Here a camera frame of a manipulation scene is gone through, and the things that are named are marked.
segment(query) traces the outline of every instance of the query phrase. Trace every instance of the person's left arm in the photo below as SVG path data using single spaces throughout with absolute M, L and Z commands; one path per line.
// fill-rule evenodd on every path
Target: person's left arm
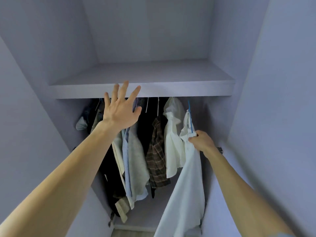
M 7 217 L 0 225 L 1 237 L 67 234 L 115 136 L 138 120 L 141 107 L 133 112 L 132 106 L 140 86 L 125 100 L 127 87 L 128 81 L 118 96 L 119 85 L 116 84 L 111 103 L 105 93 L 103 121 Z

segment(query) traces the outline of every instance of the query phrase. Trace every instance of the closet shelf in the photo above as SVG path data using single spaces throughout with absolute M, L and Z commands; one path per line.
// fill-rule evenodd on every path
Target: closet shelf
M 115 83 L 130 81 L 127 96 L 138 86 L 139 97 L 229 96 L 235 80 L 207 59 L 99 64 L 50 85 L 56 99 L 101 98 Z

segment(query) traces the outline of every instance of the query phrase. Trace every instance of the hand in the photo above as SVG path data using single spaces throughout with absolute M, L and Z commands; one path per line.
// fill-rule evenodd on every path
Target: hand
M 122 129 L 126 129 L 135 124 L 138 120 L 138 117 L 142 111 L 142 108 L 139 106 L 133 112 L 133 103 L 136 99 L 140 86 L 138 86 L 130 95 L 130 97 L 125 100 L 126 91 L 128 88 L 128 81 L 124 81 L 123 86 L 119 90 L 119 84 L 115 84 L 112 92 L 112 100 L 110 101 L 109 94 L 105 92 L 104 94 L 104 123 L 109 124 L 113 127 L 116 132 L 119 132 Z
M 189 142 L 191 142 L 194 147 L 199 151 L 207 151 L 209 149 L 211 150 L 217 150 L 213 140 L 209 135 L 204 131 L 196 131 L 197 136 L 190 137 Z

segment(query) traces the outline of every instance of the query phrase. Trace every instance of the person's right arm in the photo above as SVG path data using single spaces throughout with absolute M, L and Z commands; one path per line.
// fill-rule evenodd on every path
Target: person's right arm
M 210 161 L 228 209 L 242 237 L 270 237 L 293 232 L 270 205 L 258 195 L 219 153 L 203 131 L 189 139 Z

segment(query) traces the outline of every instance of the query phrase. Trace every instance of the wardrobe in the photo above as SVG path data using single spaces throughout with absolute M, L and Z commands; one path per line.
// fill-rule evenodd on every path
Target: wardrobe
M 223 60 L 240 58 L 238 66 L 247 70 L 268 1 L 260 4 L 253 28 L 245 30 L 245 36 L 254 35 L 247 42 L 229 39 L 238 28 L 226 20 L 231 11 L 213 9 L 215 1 L 0 0 L 0 35 L 70 151 L 87 136 L 75 129 L 83 109 L 124 80 L 130 82 L 126 97 L 141 85 L 139 97 L 178 97 L 185 110 L 189 101 L 195 129 L 218 132 L 210 122 L 227 119 L 211 116 L 210 108 L 224 102 L 229 109 L 225 101 L 240 94 L 247 75 L 232 77 Z M 226 49 L 236 46 L 247 46 L 249 53 Z M 210 170 L 202 171 L 207 198 Z M 137 201 L 126 223 L 114 218 L 111 225 L 155 231 L 180 174 L 178 169 L 154 199 Z M 100 173 L 92 188 L 110 216 Z M 201 230 L 191 233 L 200 236 Z

